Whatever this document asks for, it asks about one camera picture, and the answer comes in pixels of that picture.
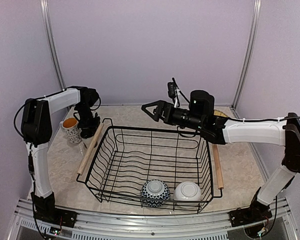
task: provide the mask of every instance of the blue patterned bowl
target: blue patterned bowl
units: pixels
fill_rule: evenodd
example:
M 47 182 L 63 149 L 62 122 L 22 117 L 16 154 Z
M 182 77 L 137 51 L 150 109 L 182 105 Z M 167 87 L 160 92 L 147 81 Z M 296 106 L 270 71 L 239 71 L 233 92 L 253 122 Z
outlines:
M 149 207 L 158 208 L 165 204 L 164 201 L 170 198 L 170 191 L 167 184 L 159 179 L 152 179 L 147 181 L 141 188 L 140 197 L 154 199 L 142 200 L 142 202 Z

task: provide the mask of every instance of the metal pole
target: metal pole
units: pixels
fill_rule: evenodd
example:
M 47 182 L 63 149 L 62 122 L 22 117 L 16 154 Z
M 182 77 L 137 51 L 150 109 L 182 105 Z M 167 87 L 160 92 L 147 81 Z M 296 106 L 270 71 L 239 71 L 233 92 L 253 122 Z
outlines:
M 47 37 L 47 41 L 51 53 L 54 70 L 56 73 L 59 87 L 61 90 L 63 90 L 66 88 L 66 84 L 62 76 L 59 59 L 56 51 L 56 46 L 54 42 L 54 36 L 52 32 L 51 20 L 49 15 L 48 0 L 40 0 L 40 4 L 41 4 L 42 16 L 43 16 L 44 29 L 45 29 L 45 33 L 46 33 L 46 37 Z
M 259 23 L 259 17 L 260 17 L 260 10 L 261 10 L 261 0 L 254 0 L 254 9 L 253 9 L 253 16 L 252 16 L 252 22 L 251 22 L 251 28 L 250 28 L 250 34 L 249 34 L 249 39 L 248 39 L 248 46 L 245 52 L 244 56 L 244 62 L 241 70 L 241 75 L 240 75 L 240 80 L 239 84 L 237 86 L 234 100 L 232 103 L 232 107 L 234 110 L 236 110 L 240 97 L 242 95 L 242 91 L 245 85 L 245 81 L 247 78 L 247 73 L 249 70 L 249 65 L 250 65 L 250 60 L 252 57 L 253 49 L 254 49 L 254 44 L 255 44 L 255 39 L 257 35 L 257 28 L 258 28 L 258 23 Z

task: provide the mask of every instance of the wire basket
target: wire basket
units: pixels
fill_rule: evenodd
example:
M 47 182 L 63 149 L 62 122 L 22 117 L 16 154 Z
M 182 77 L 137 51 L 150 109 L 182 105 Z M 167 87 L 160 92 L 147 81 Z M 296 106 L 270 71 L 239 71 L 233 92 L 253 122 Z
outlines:
M 140 197 L 152 179 L 165 182 L 169 200 L 158 208 L 201 212 L 214 195 L 209 144 L 199 133 L 129 126 L 109 126 L 95 152 L 84 183 L 102 203 L 116 202 L 148 207 Z M 174 200 L 176 187 L 190 181 L 201 189 L 200 201 Z

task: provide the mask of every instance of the cup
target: cup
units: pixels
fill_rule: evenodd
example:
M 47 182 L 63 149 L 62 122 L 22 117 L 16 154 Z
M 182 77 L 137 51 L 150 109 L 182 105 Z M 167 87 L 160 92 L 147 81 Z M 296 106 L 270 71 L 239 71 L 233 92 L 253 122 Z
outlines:
M 82 142 L 84 144 L 84 147 L 87 149 L 89 147 L 93 137 L 91 136 L 89 138 L 83 138 L 83 137 L 81 137 L 81 138 L 82 138 Z
M 81 142 L 80 129 L 78 121 L 74 117 L 70 117 L 60 122 L 60 128 L 65 134 L 70 144 L 78 144 Z

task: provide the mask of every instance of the patterned mug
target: patterned mug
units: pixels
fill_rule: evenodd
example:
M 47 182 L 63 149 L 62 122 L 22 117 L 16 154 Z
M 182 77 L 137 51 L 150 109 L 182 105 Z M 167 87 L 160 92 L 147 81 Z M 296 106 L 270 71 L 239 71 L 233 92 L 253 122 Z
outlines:
M 71 144 L 78 144 L 81 142 L 80 129 L 78 128 L 78 121 L 74 117 L 70 117 L 60 122 L 60 128 Z

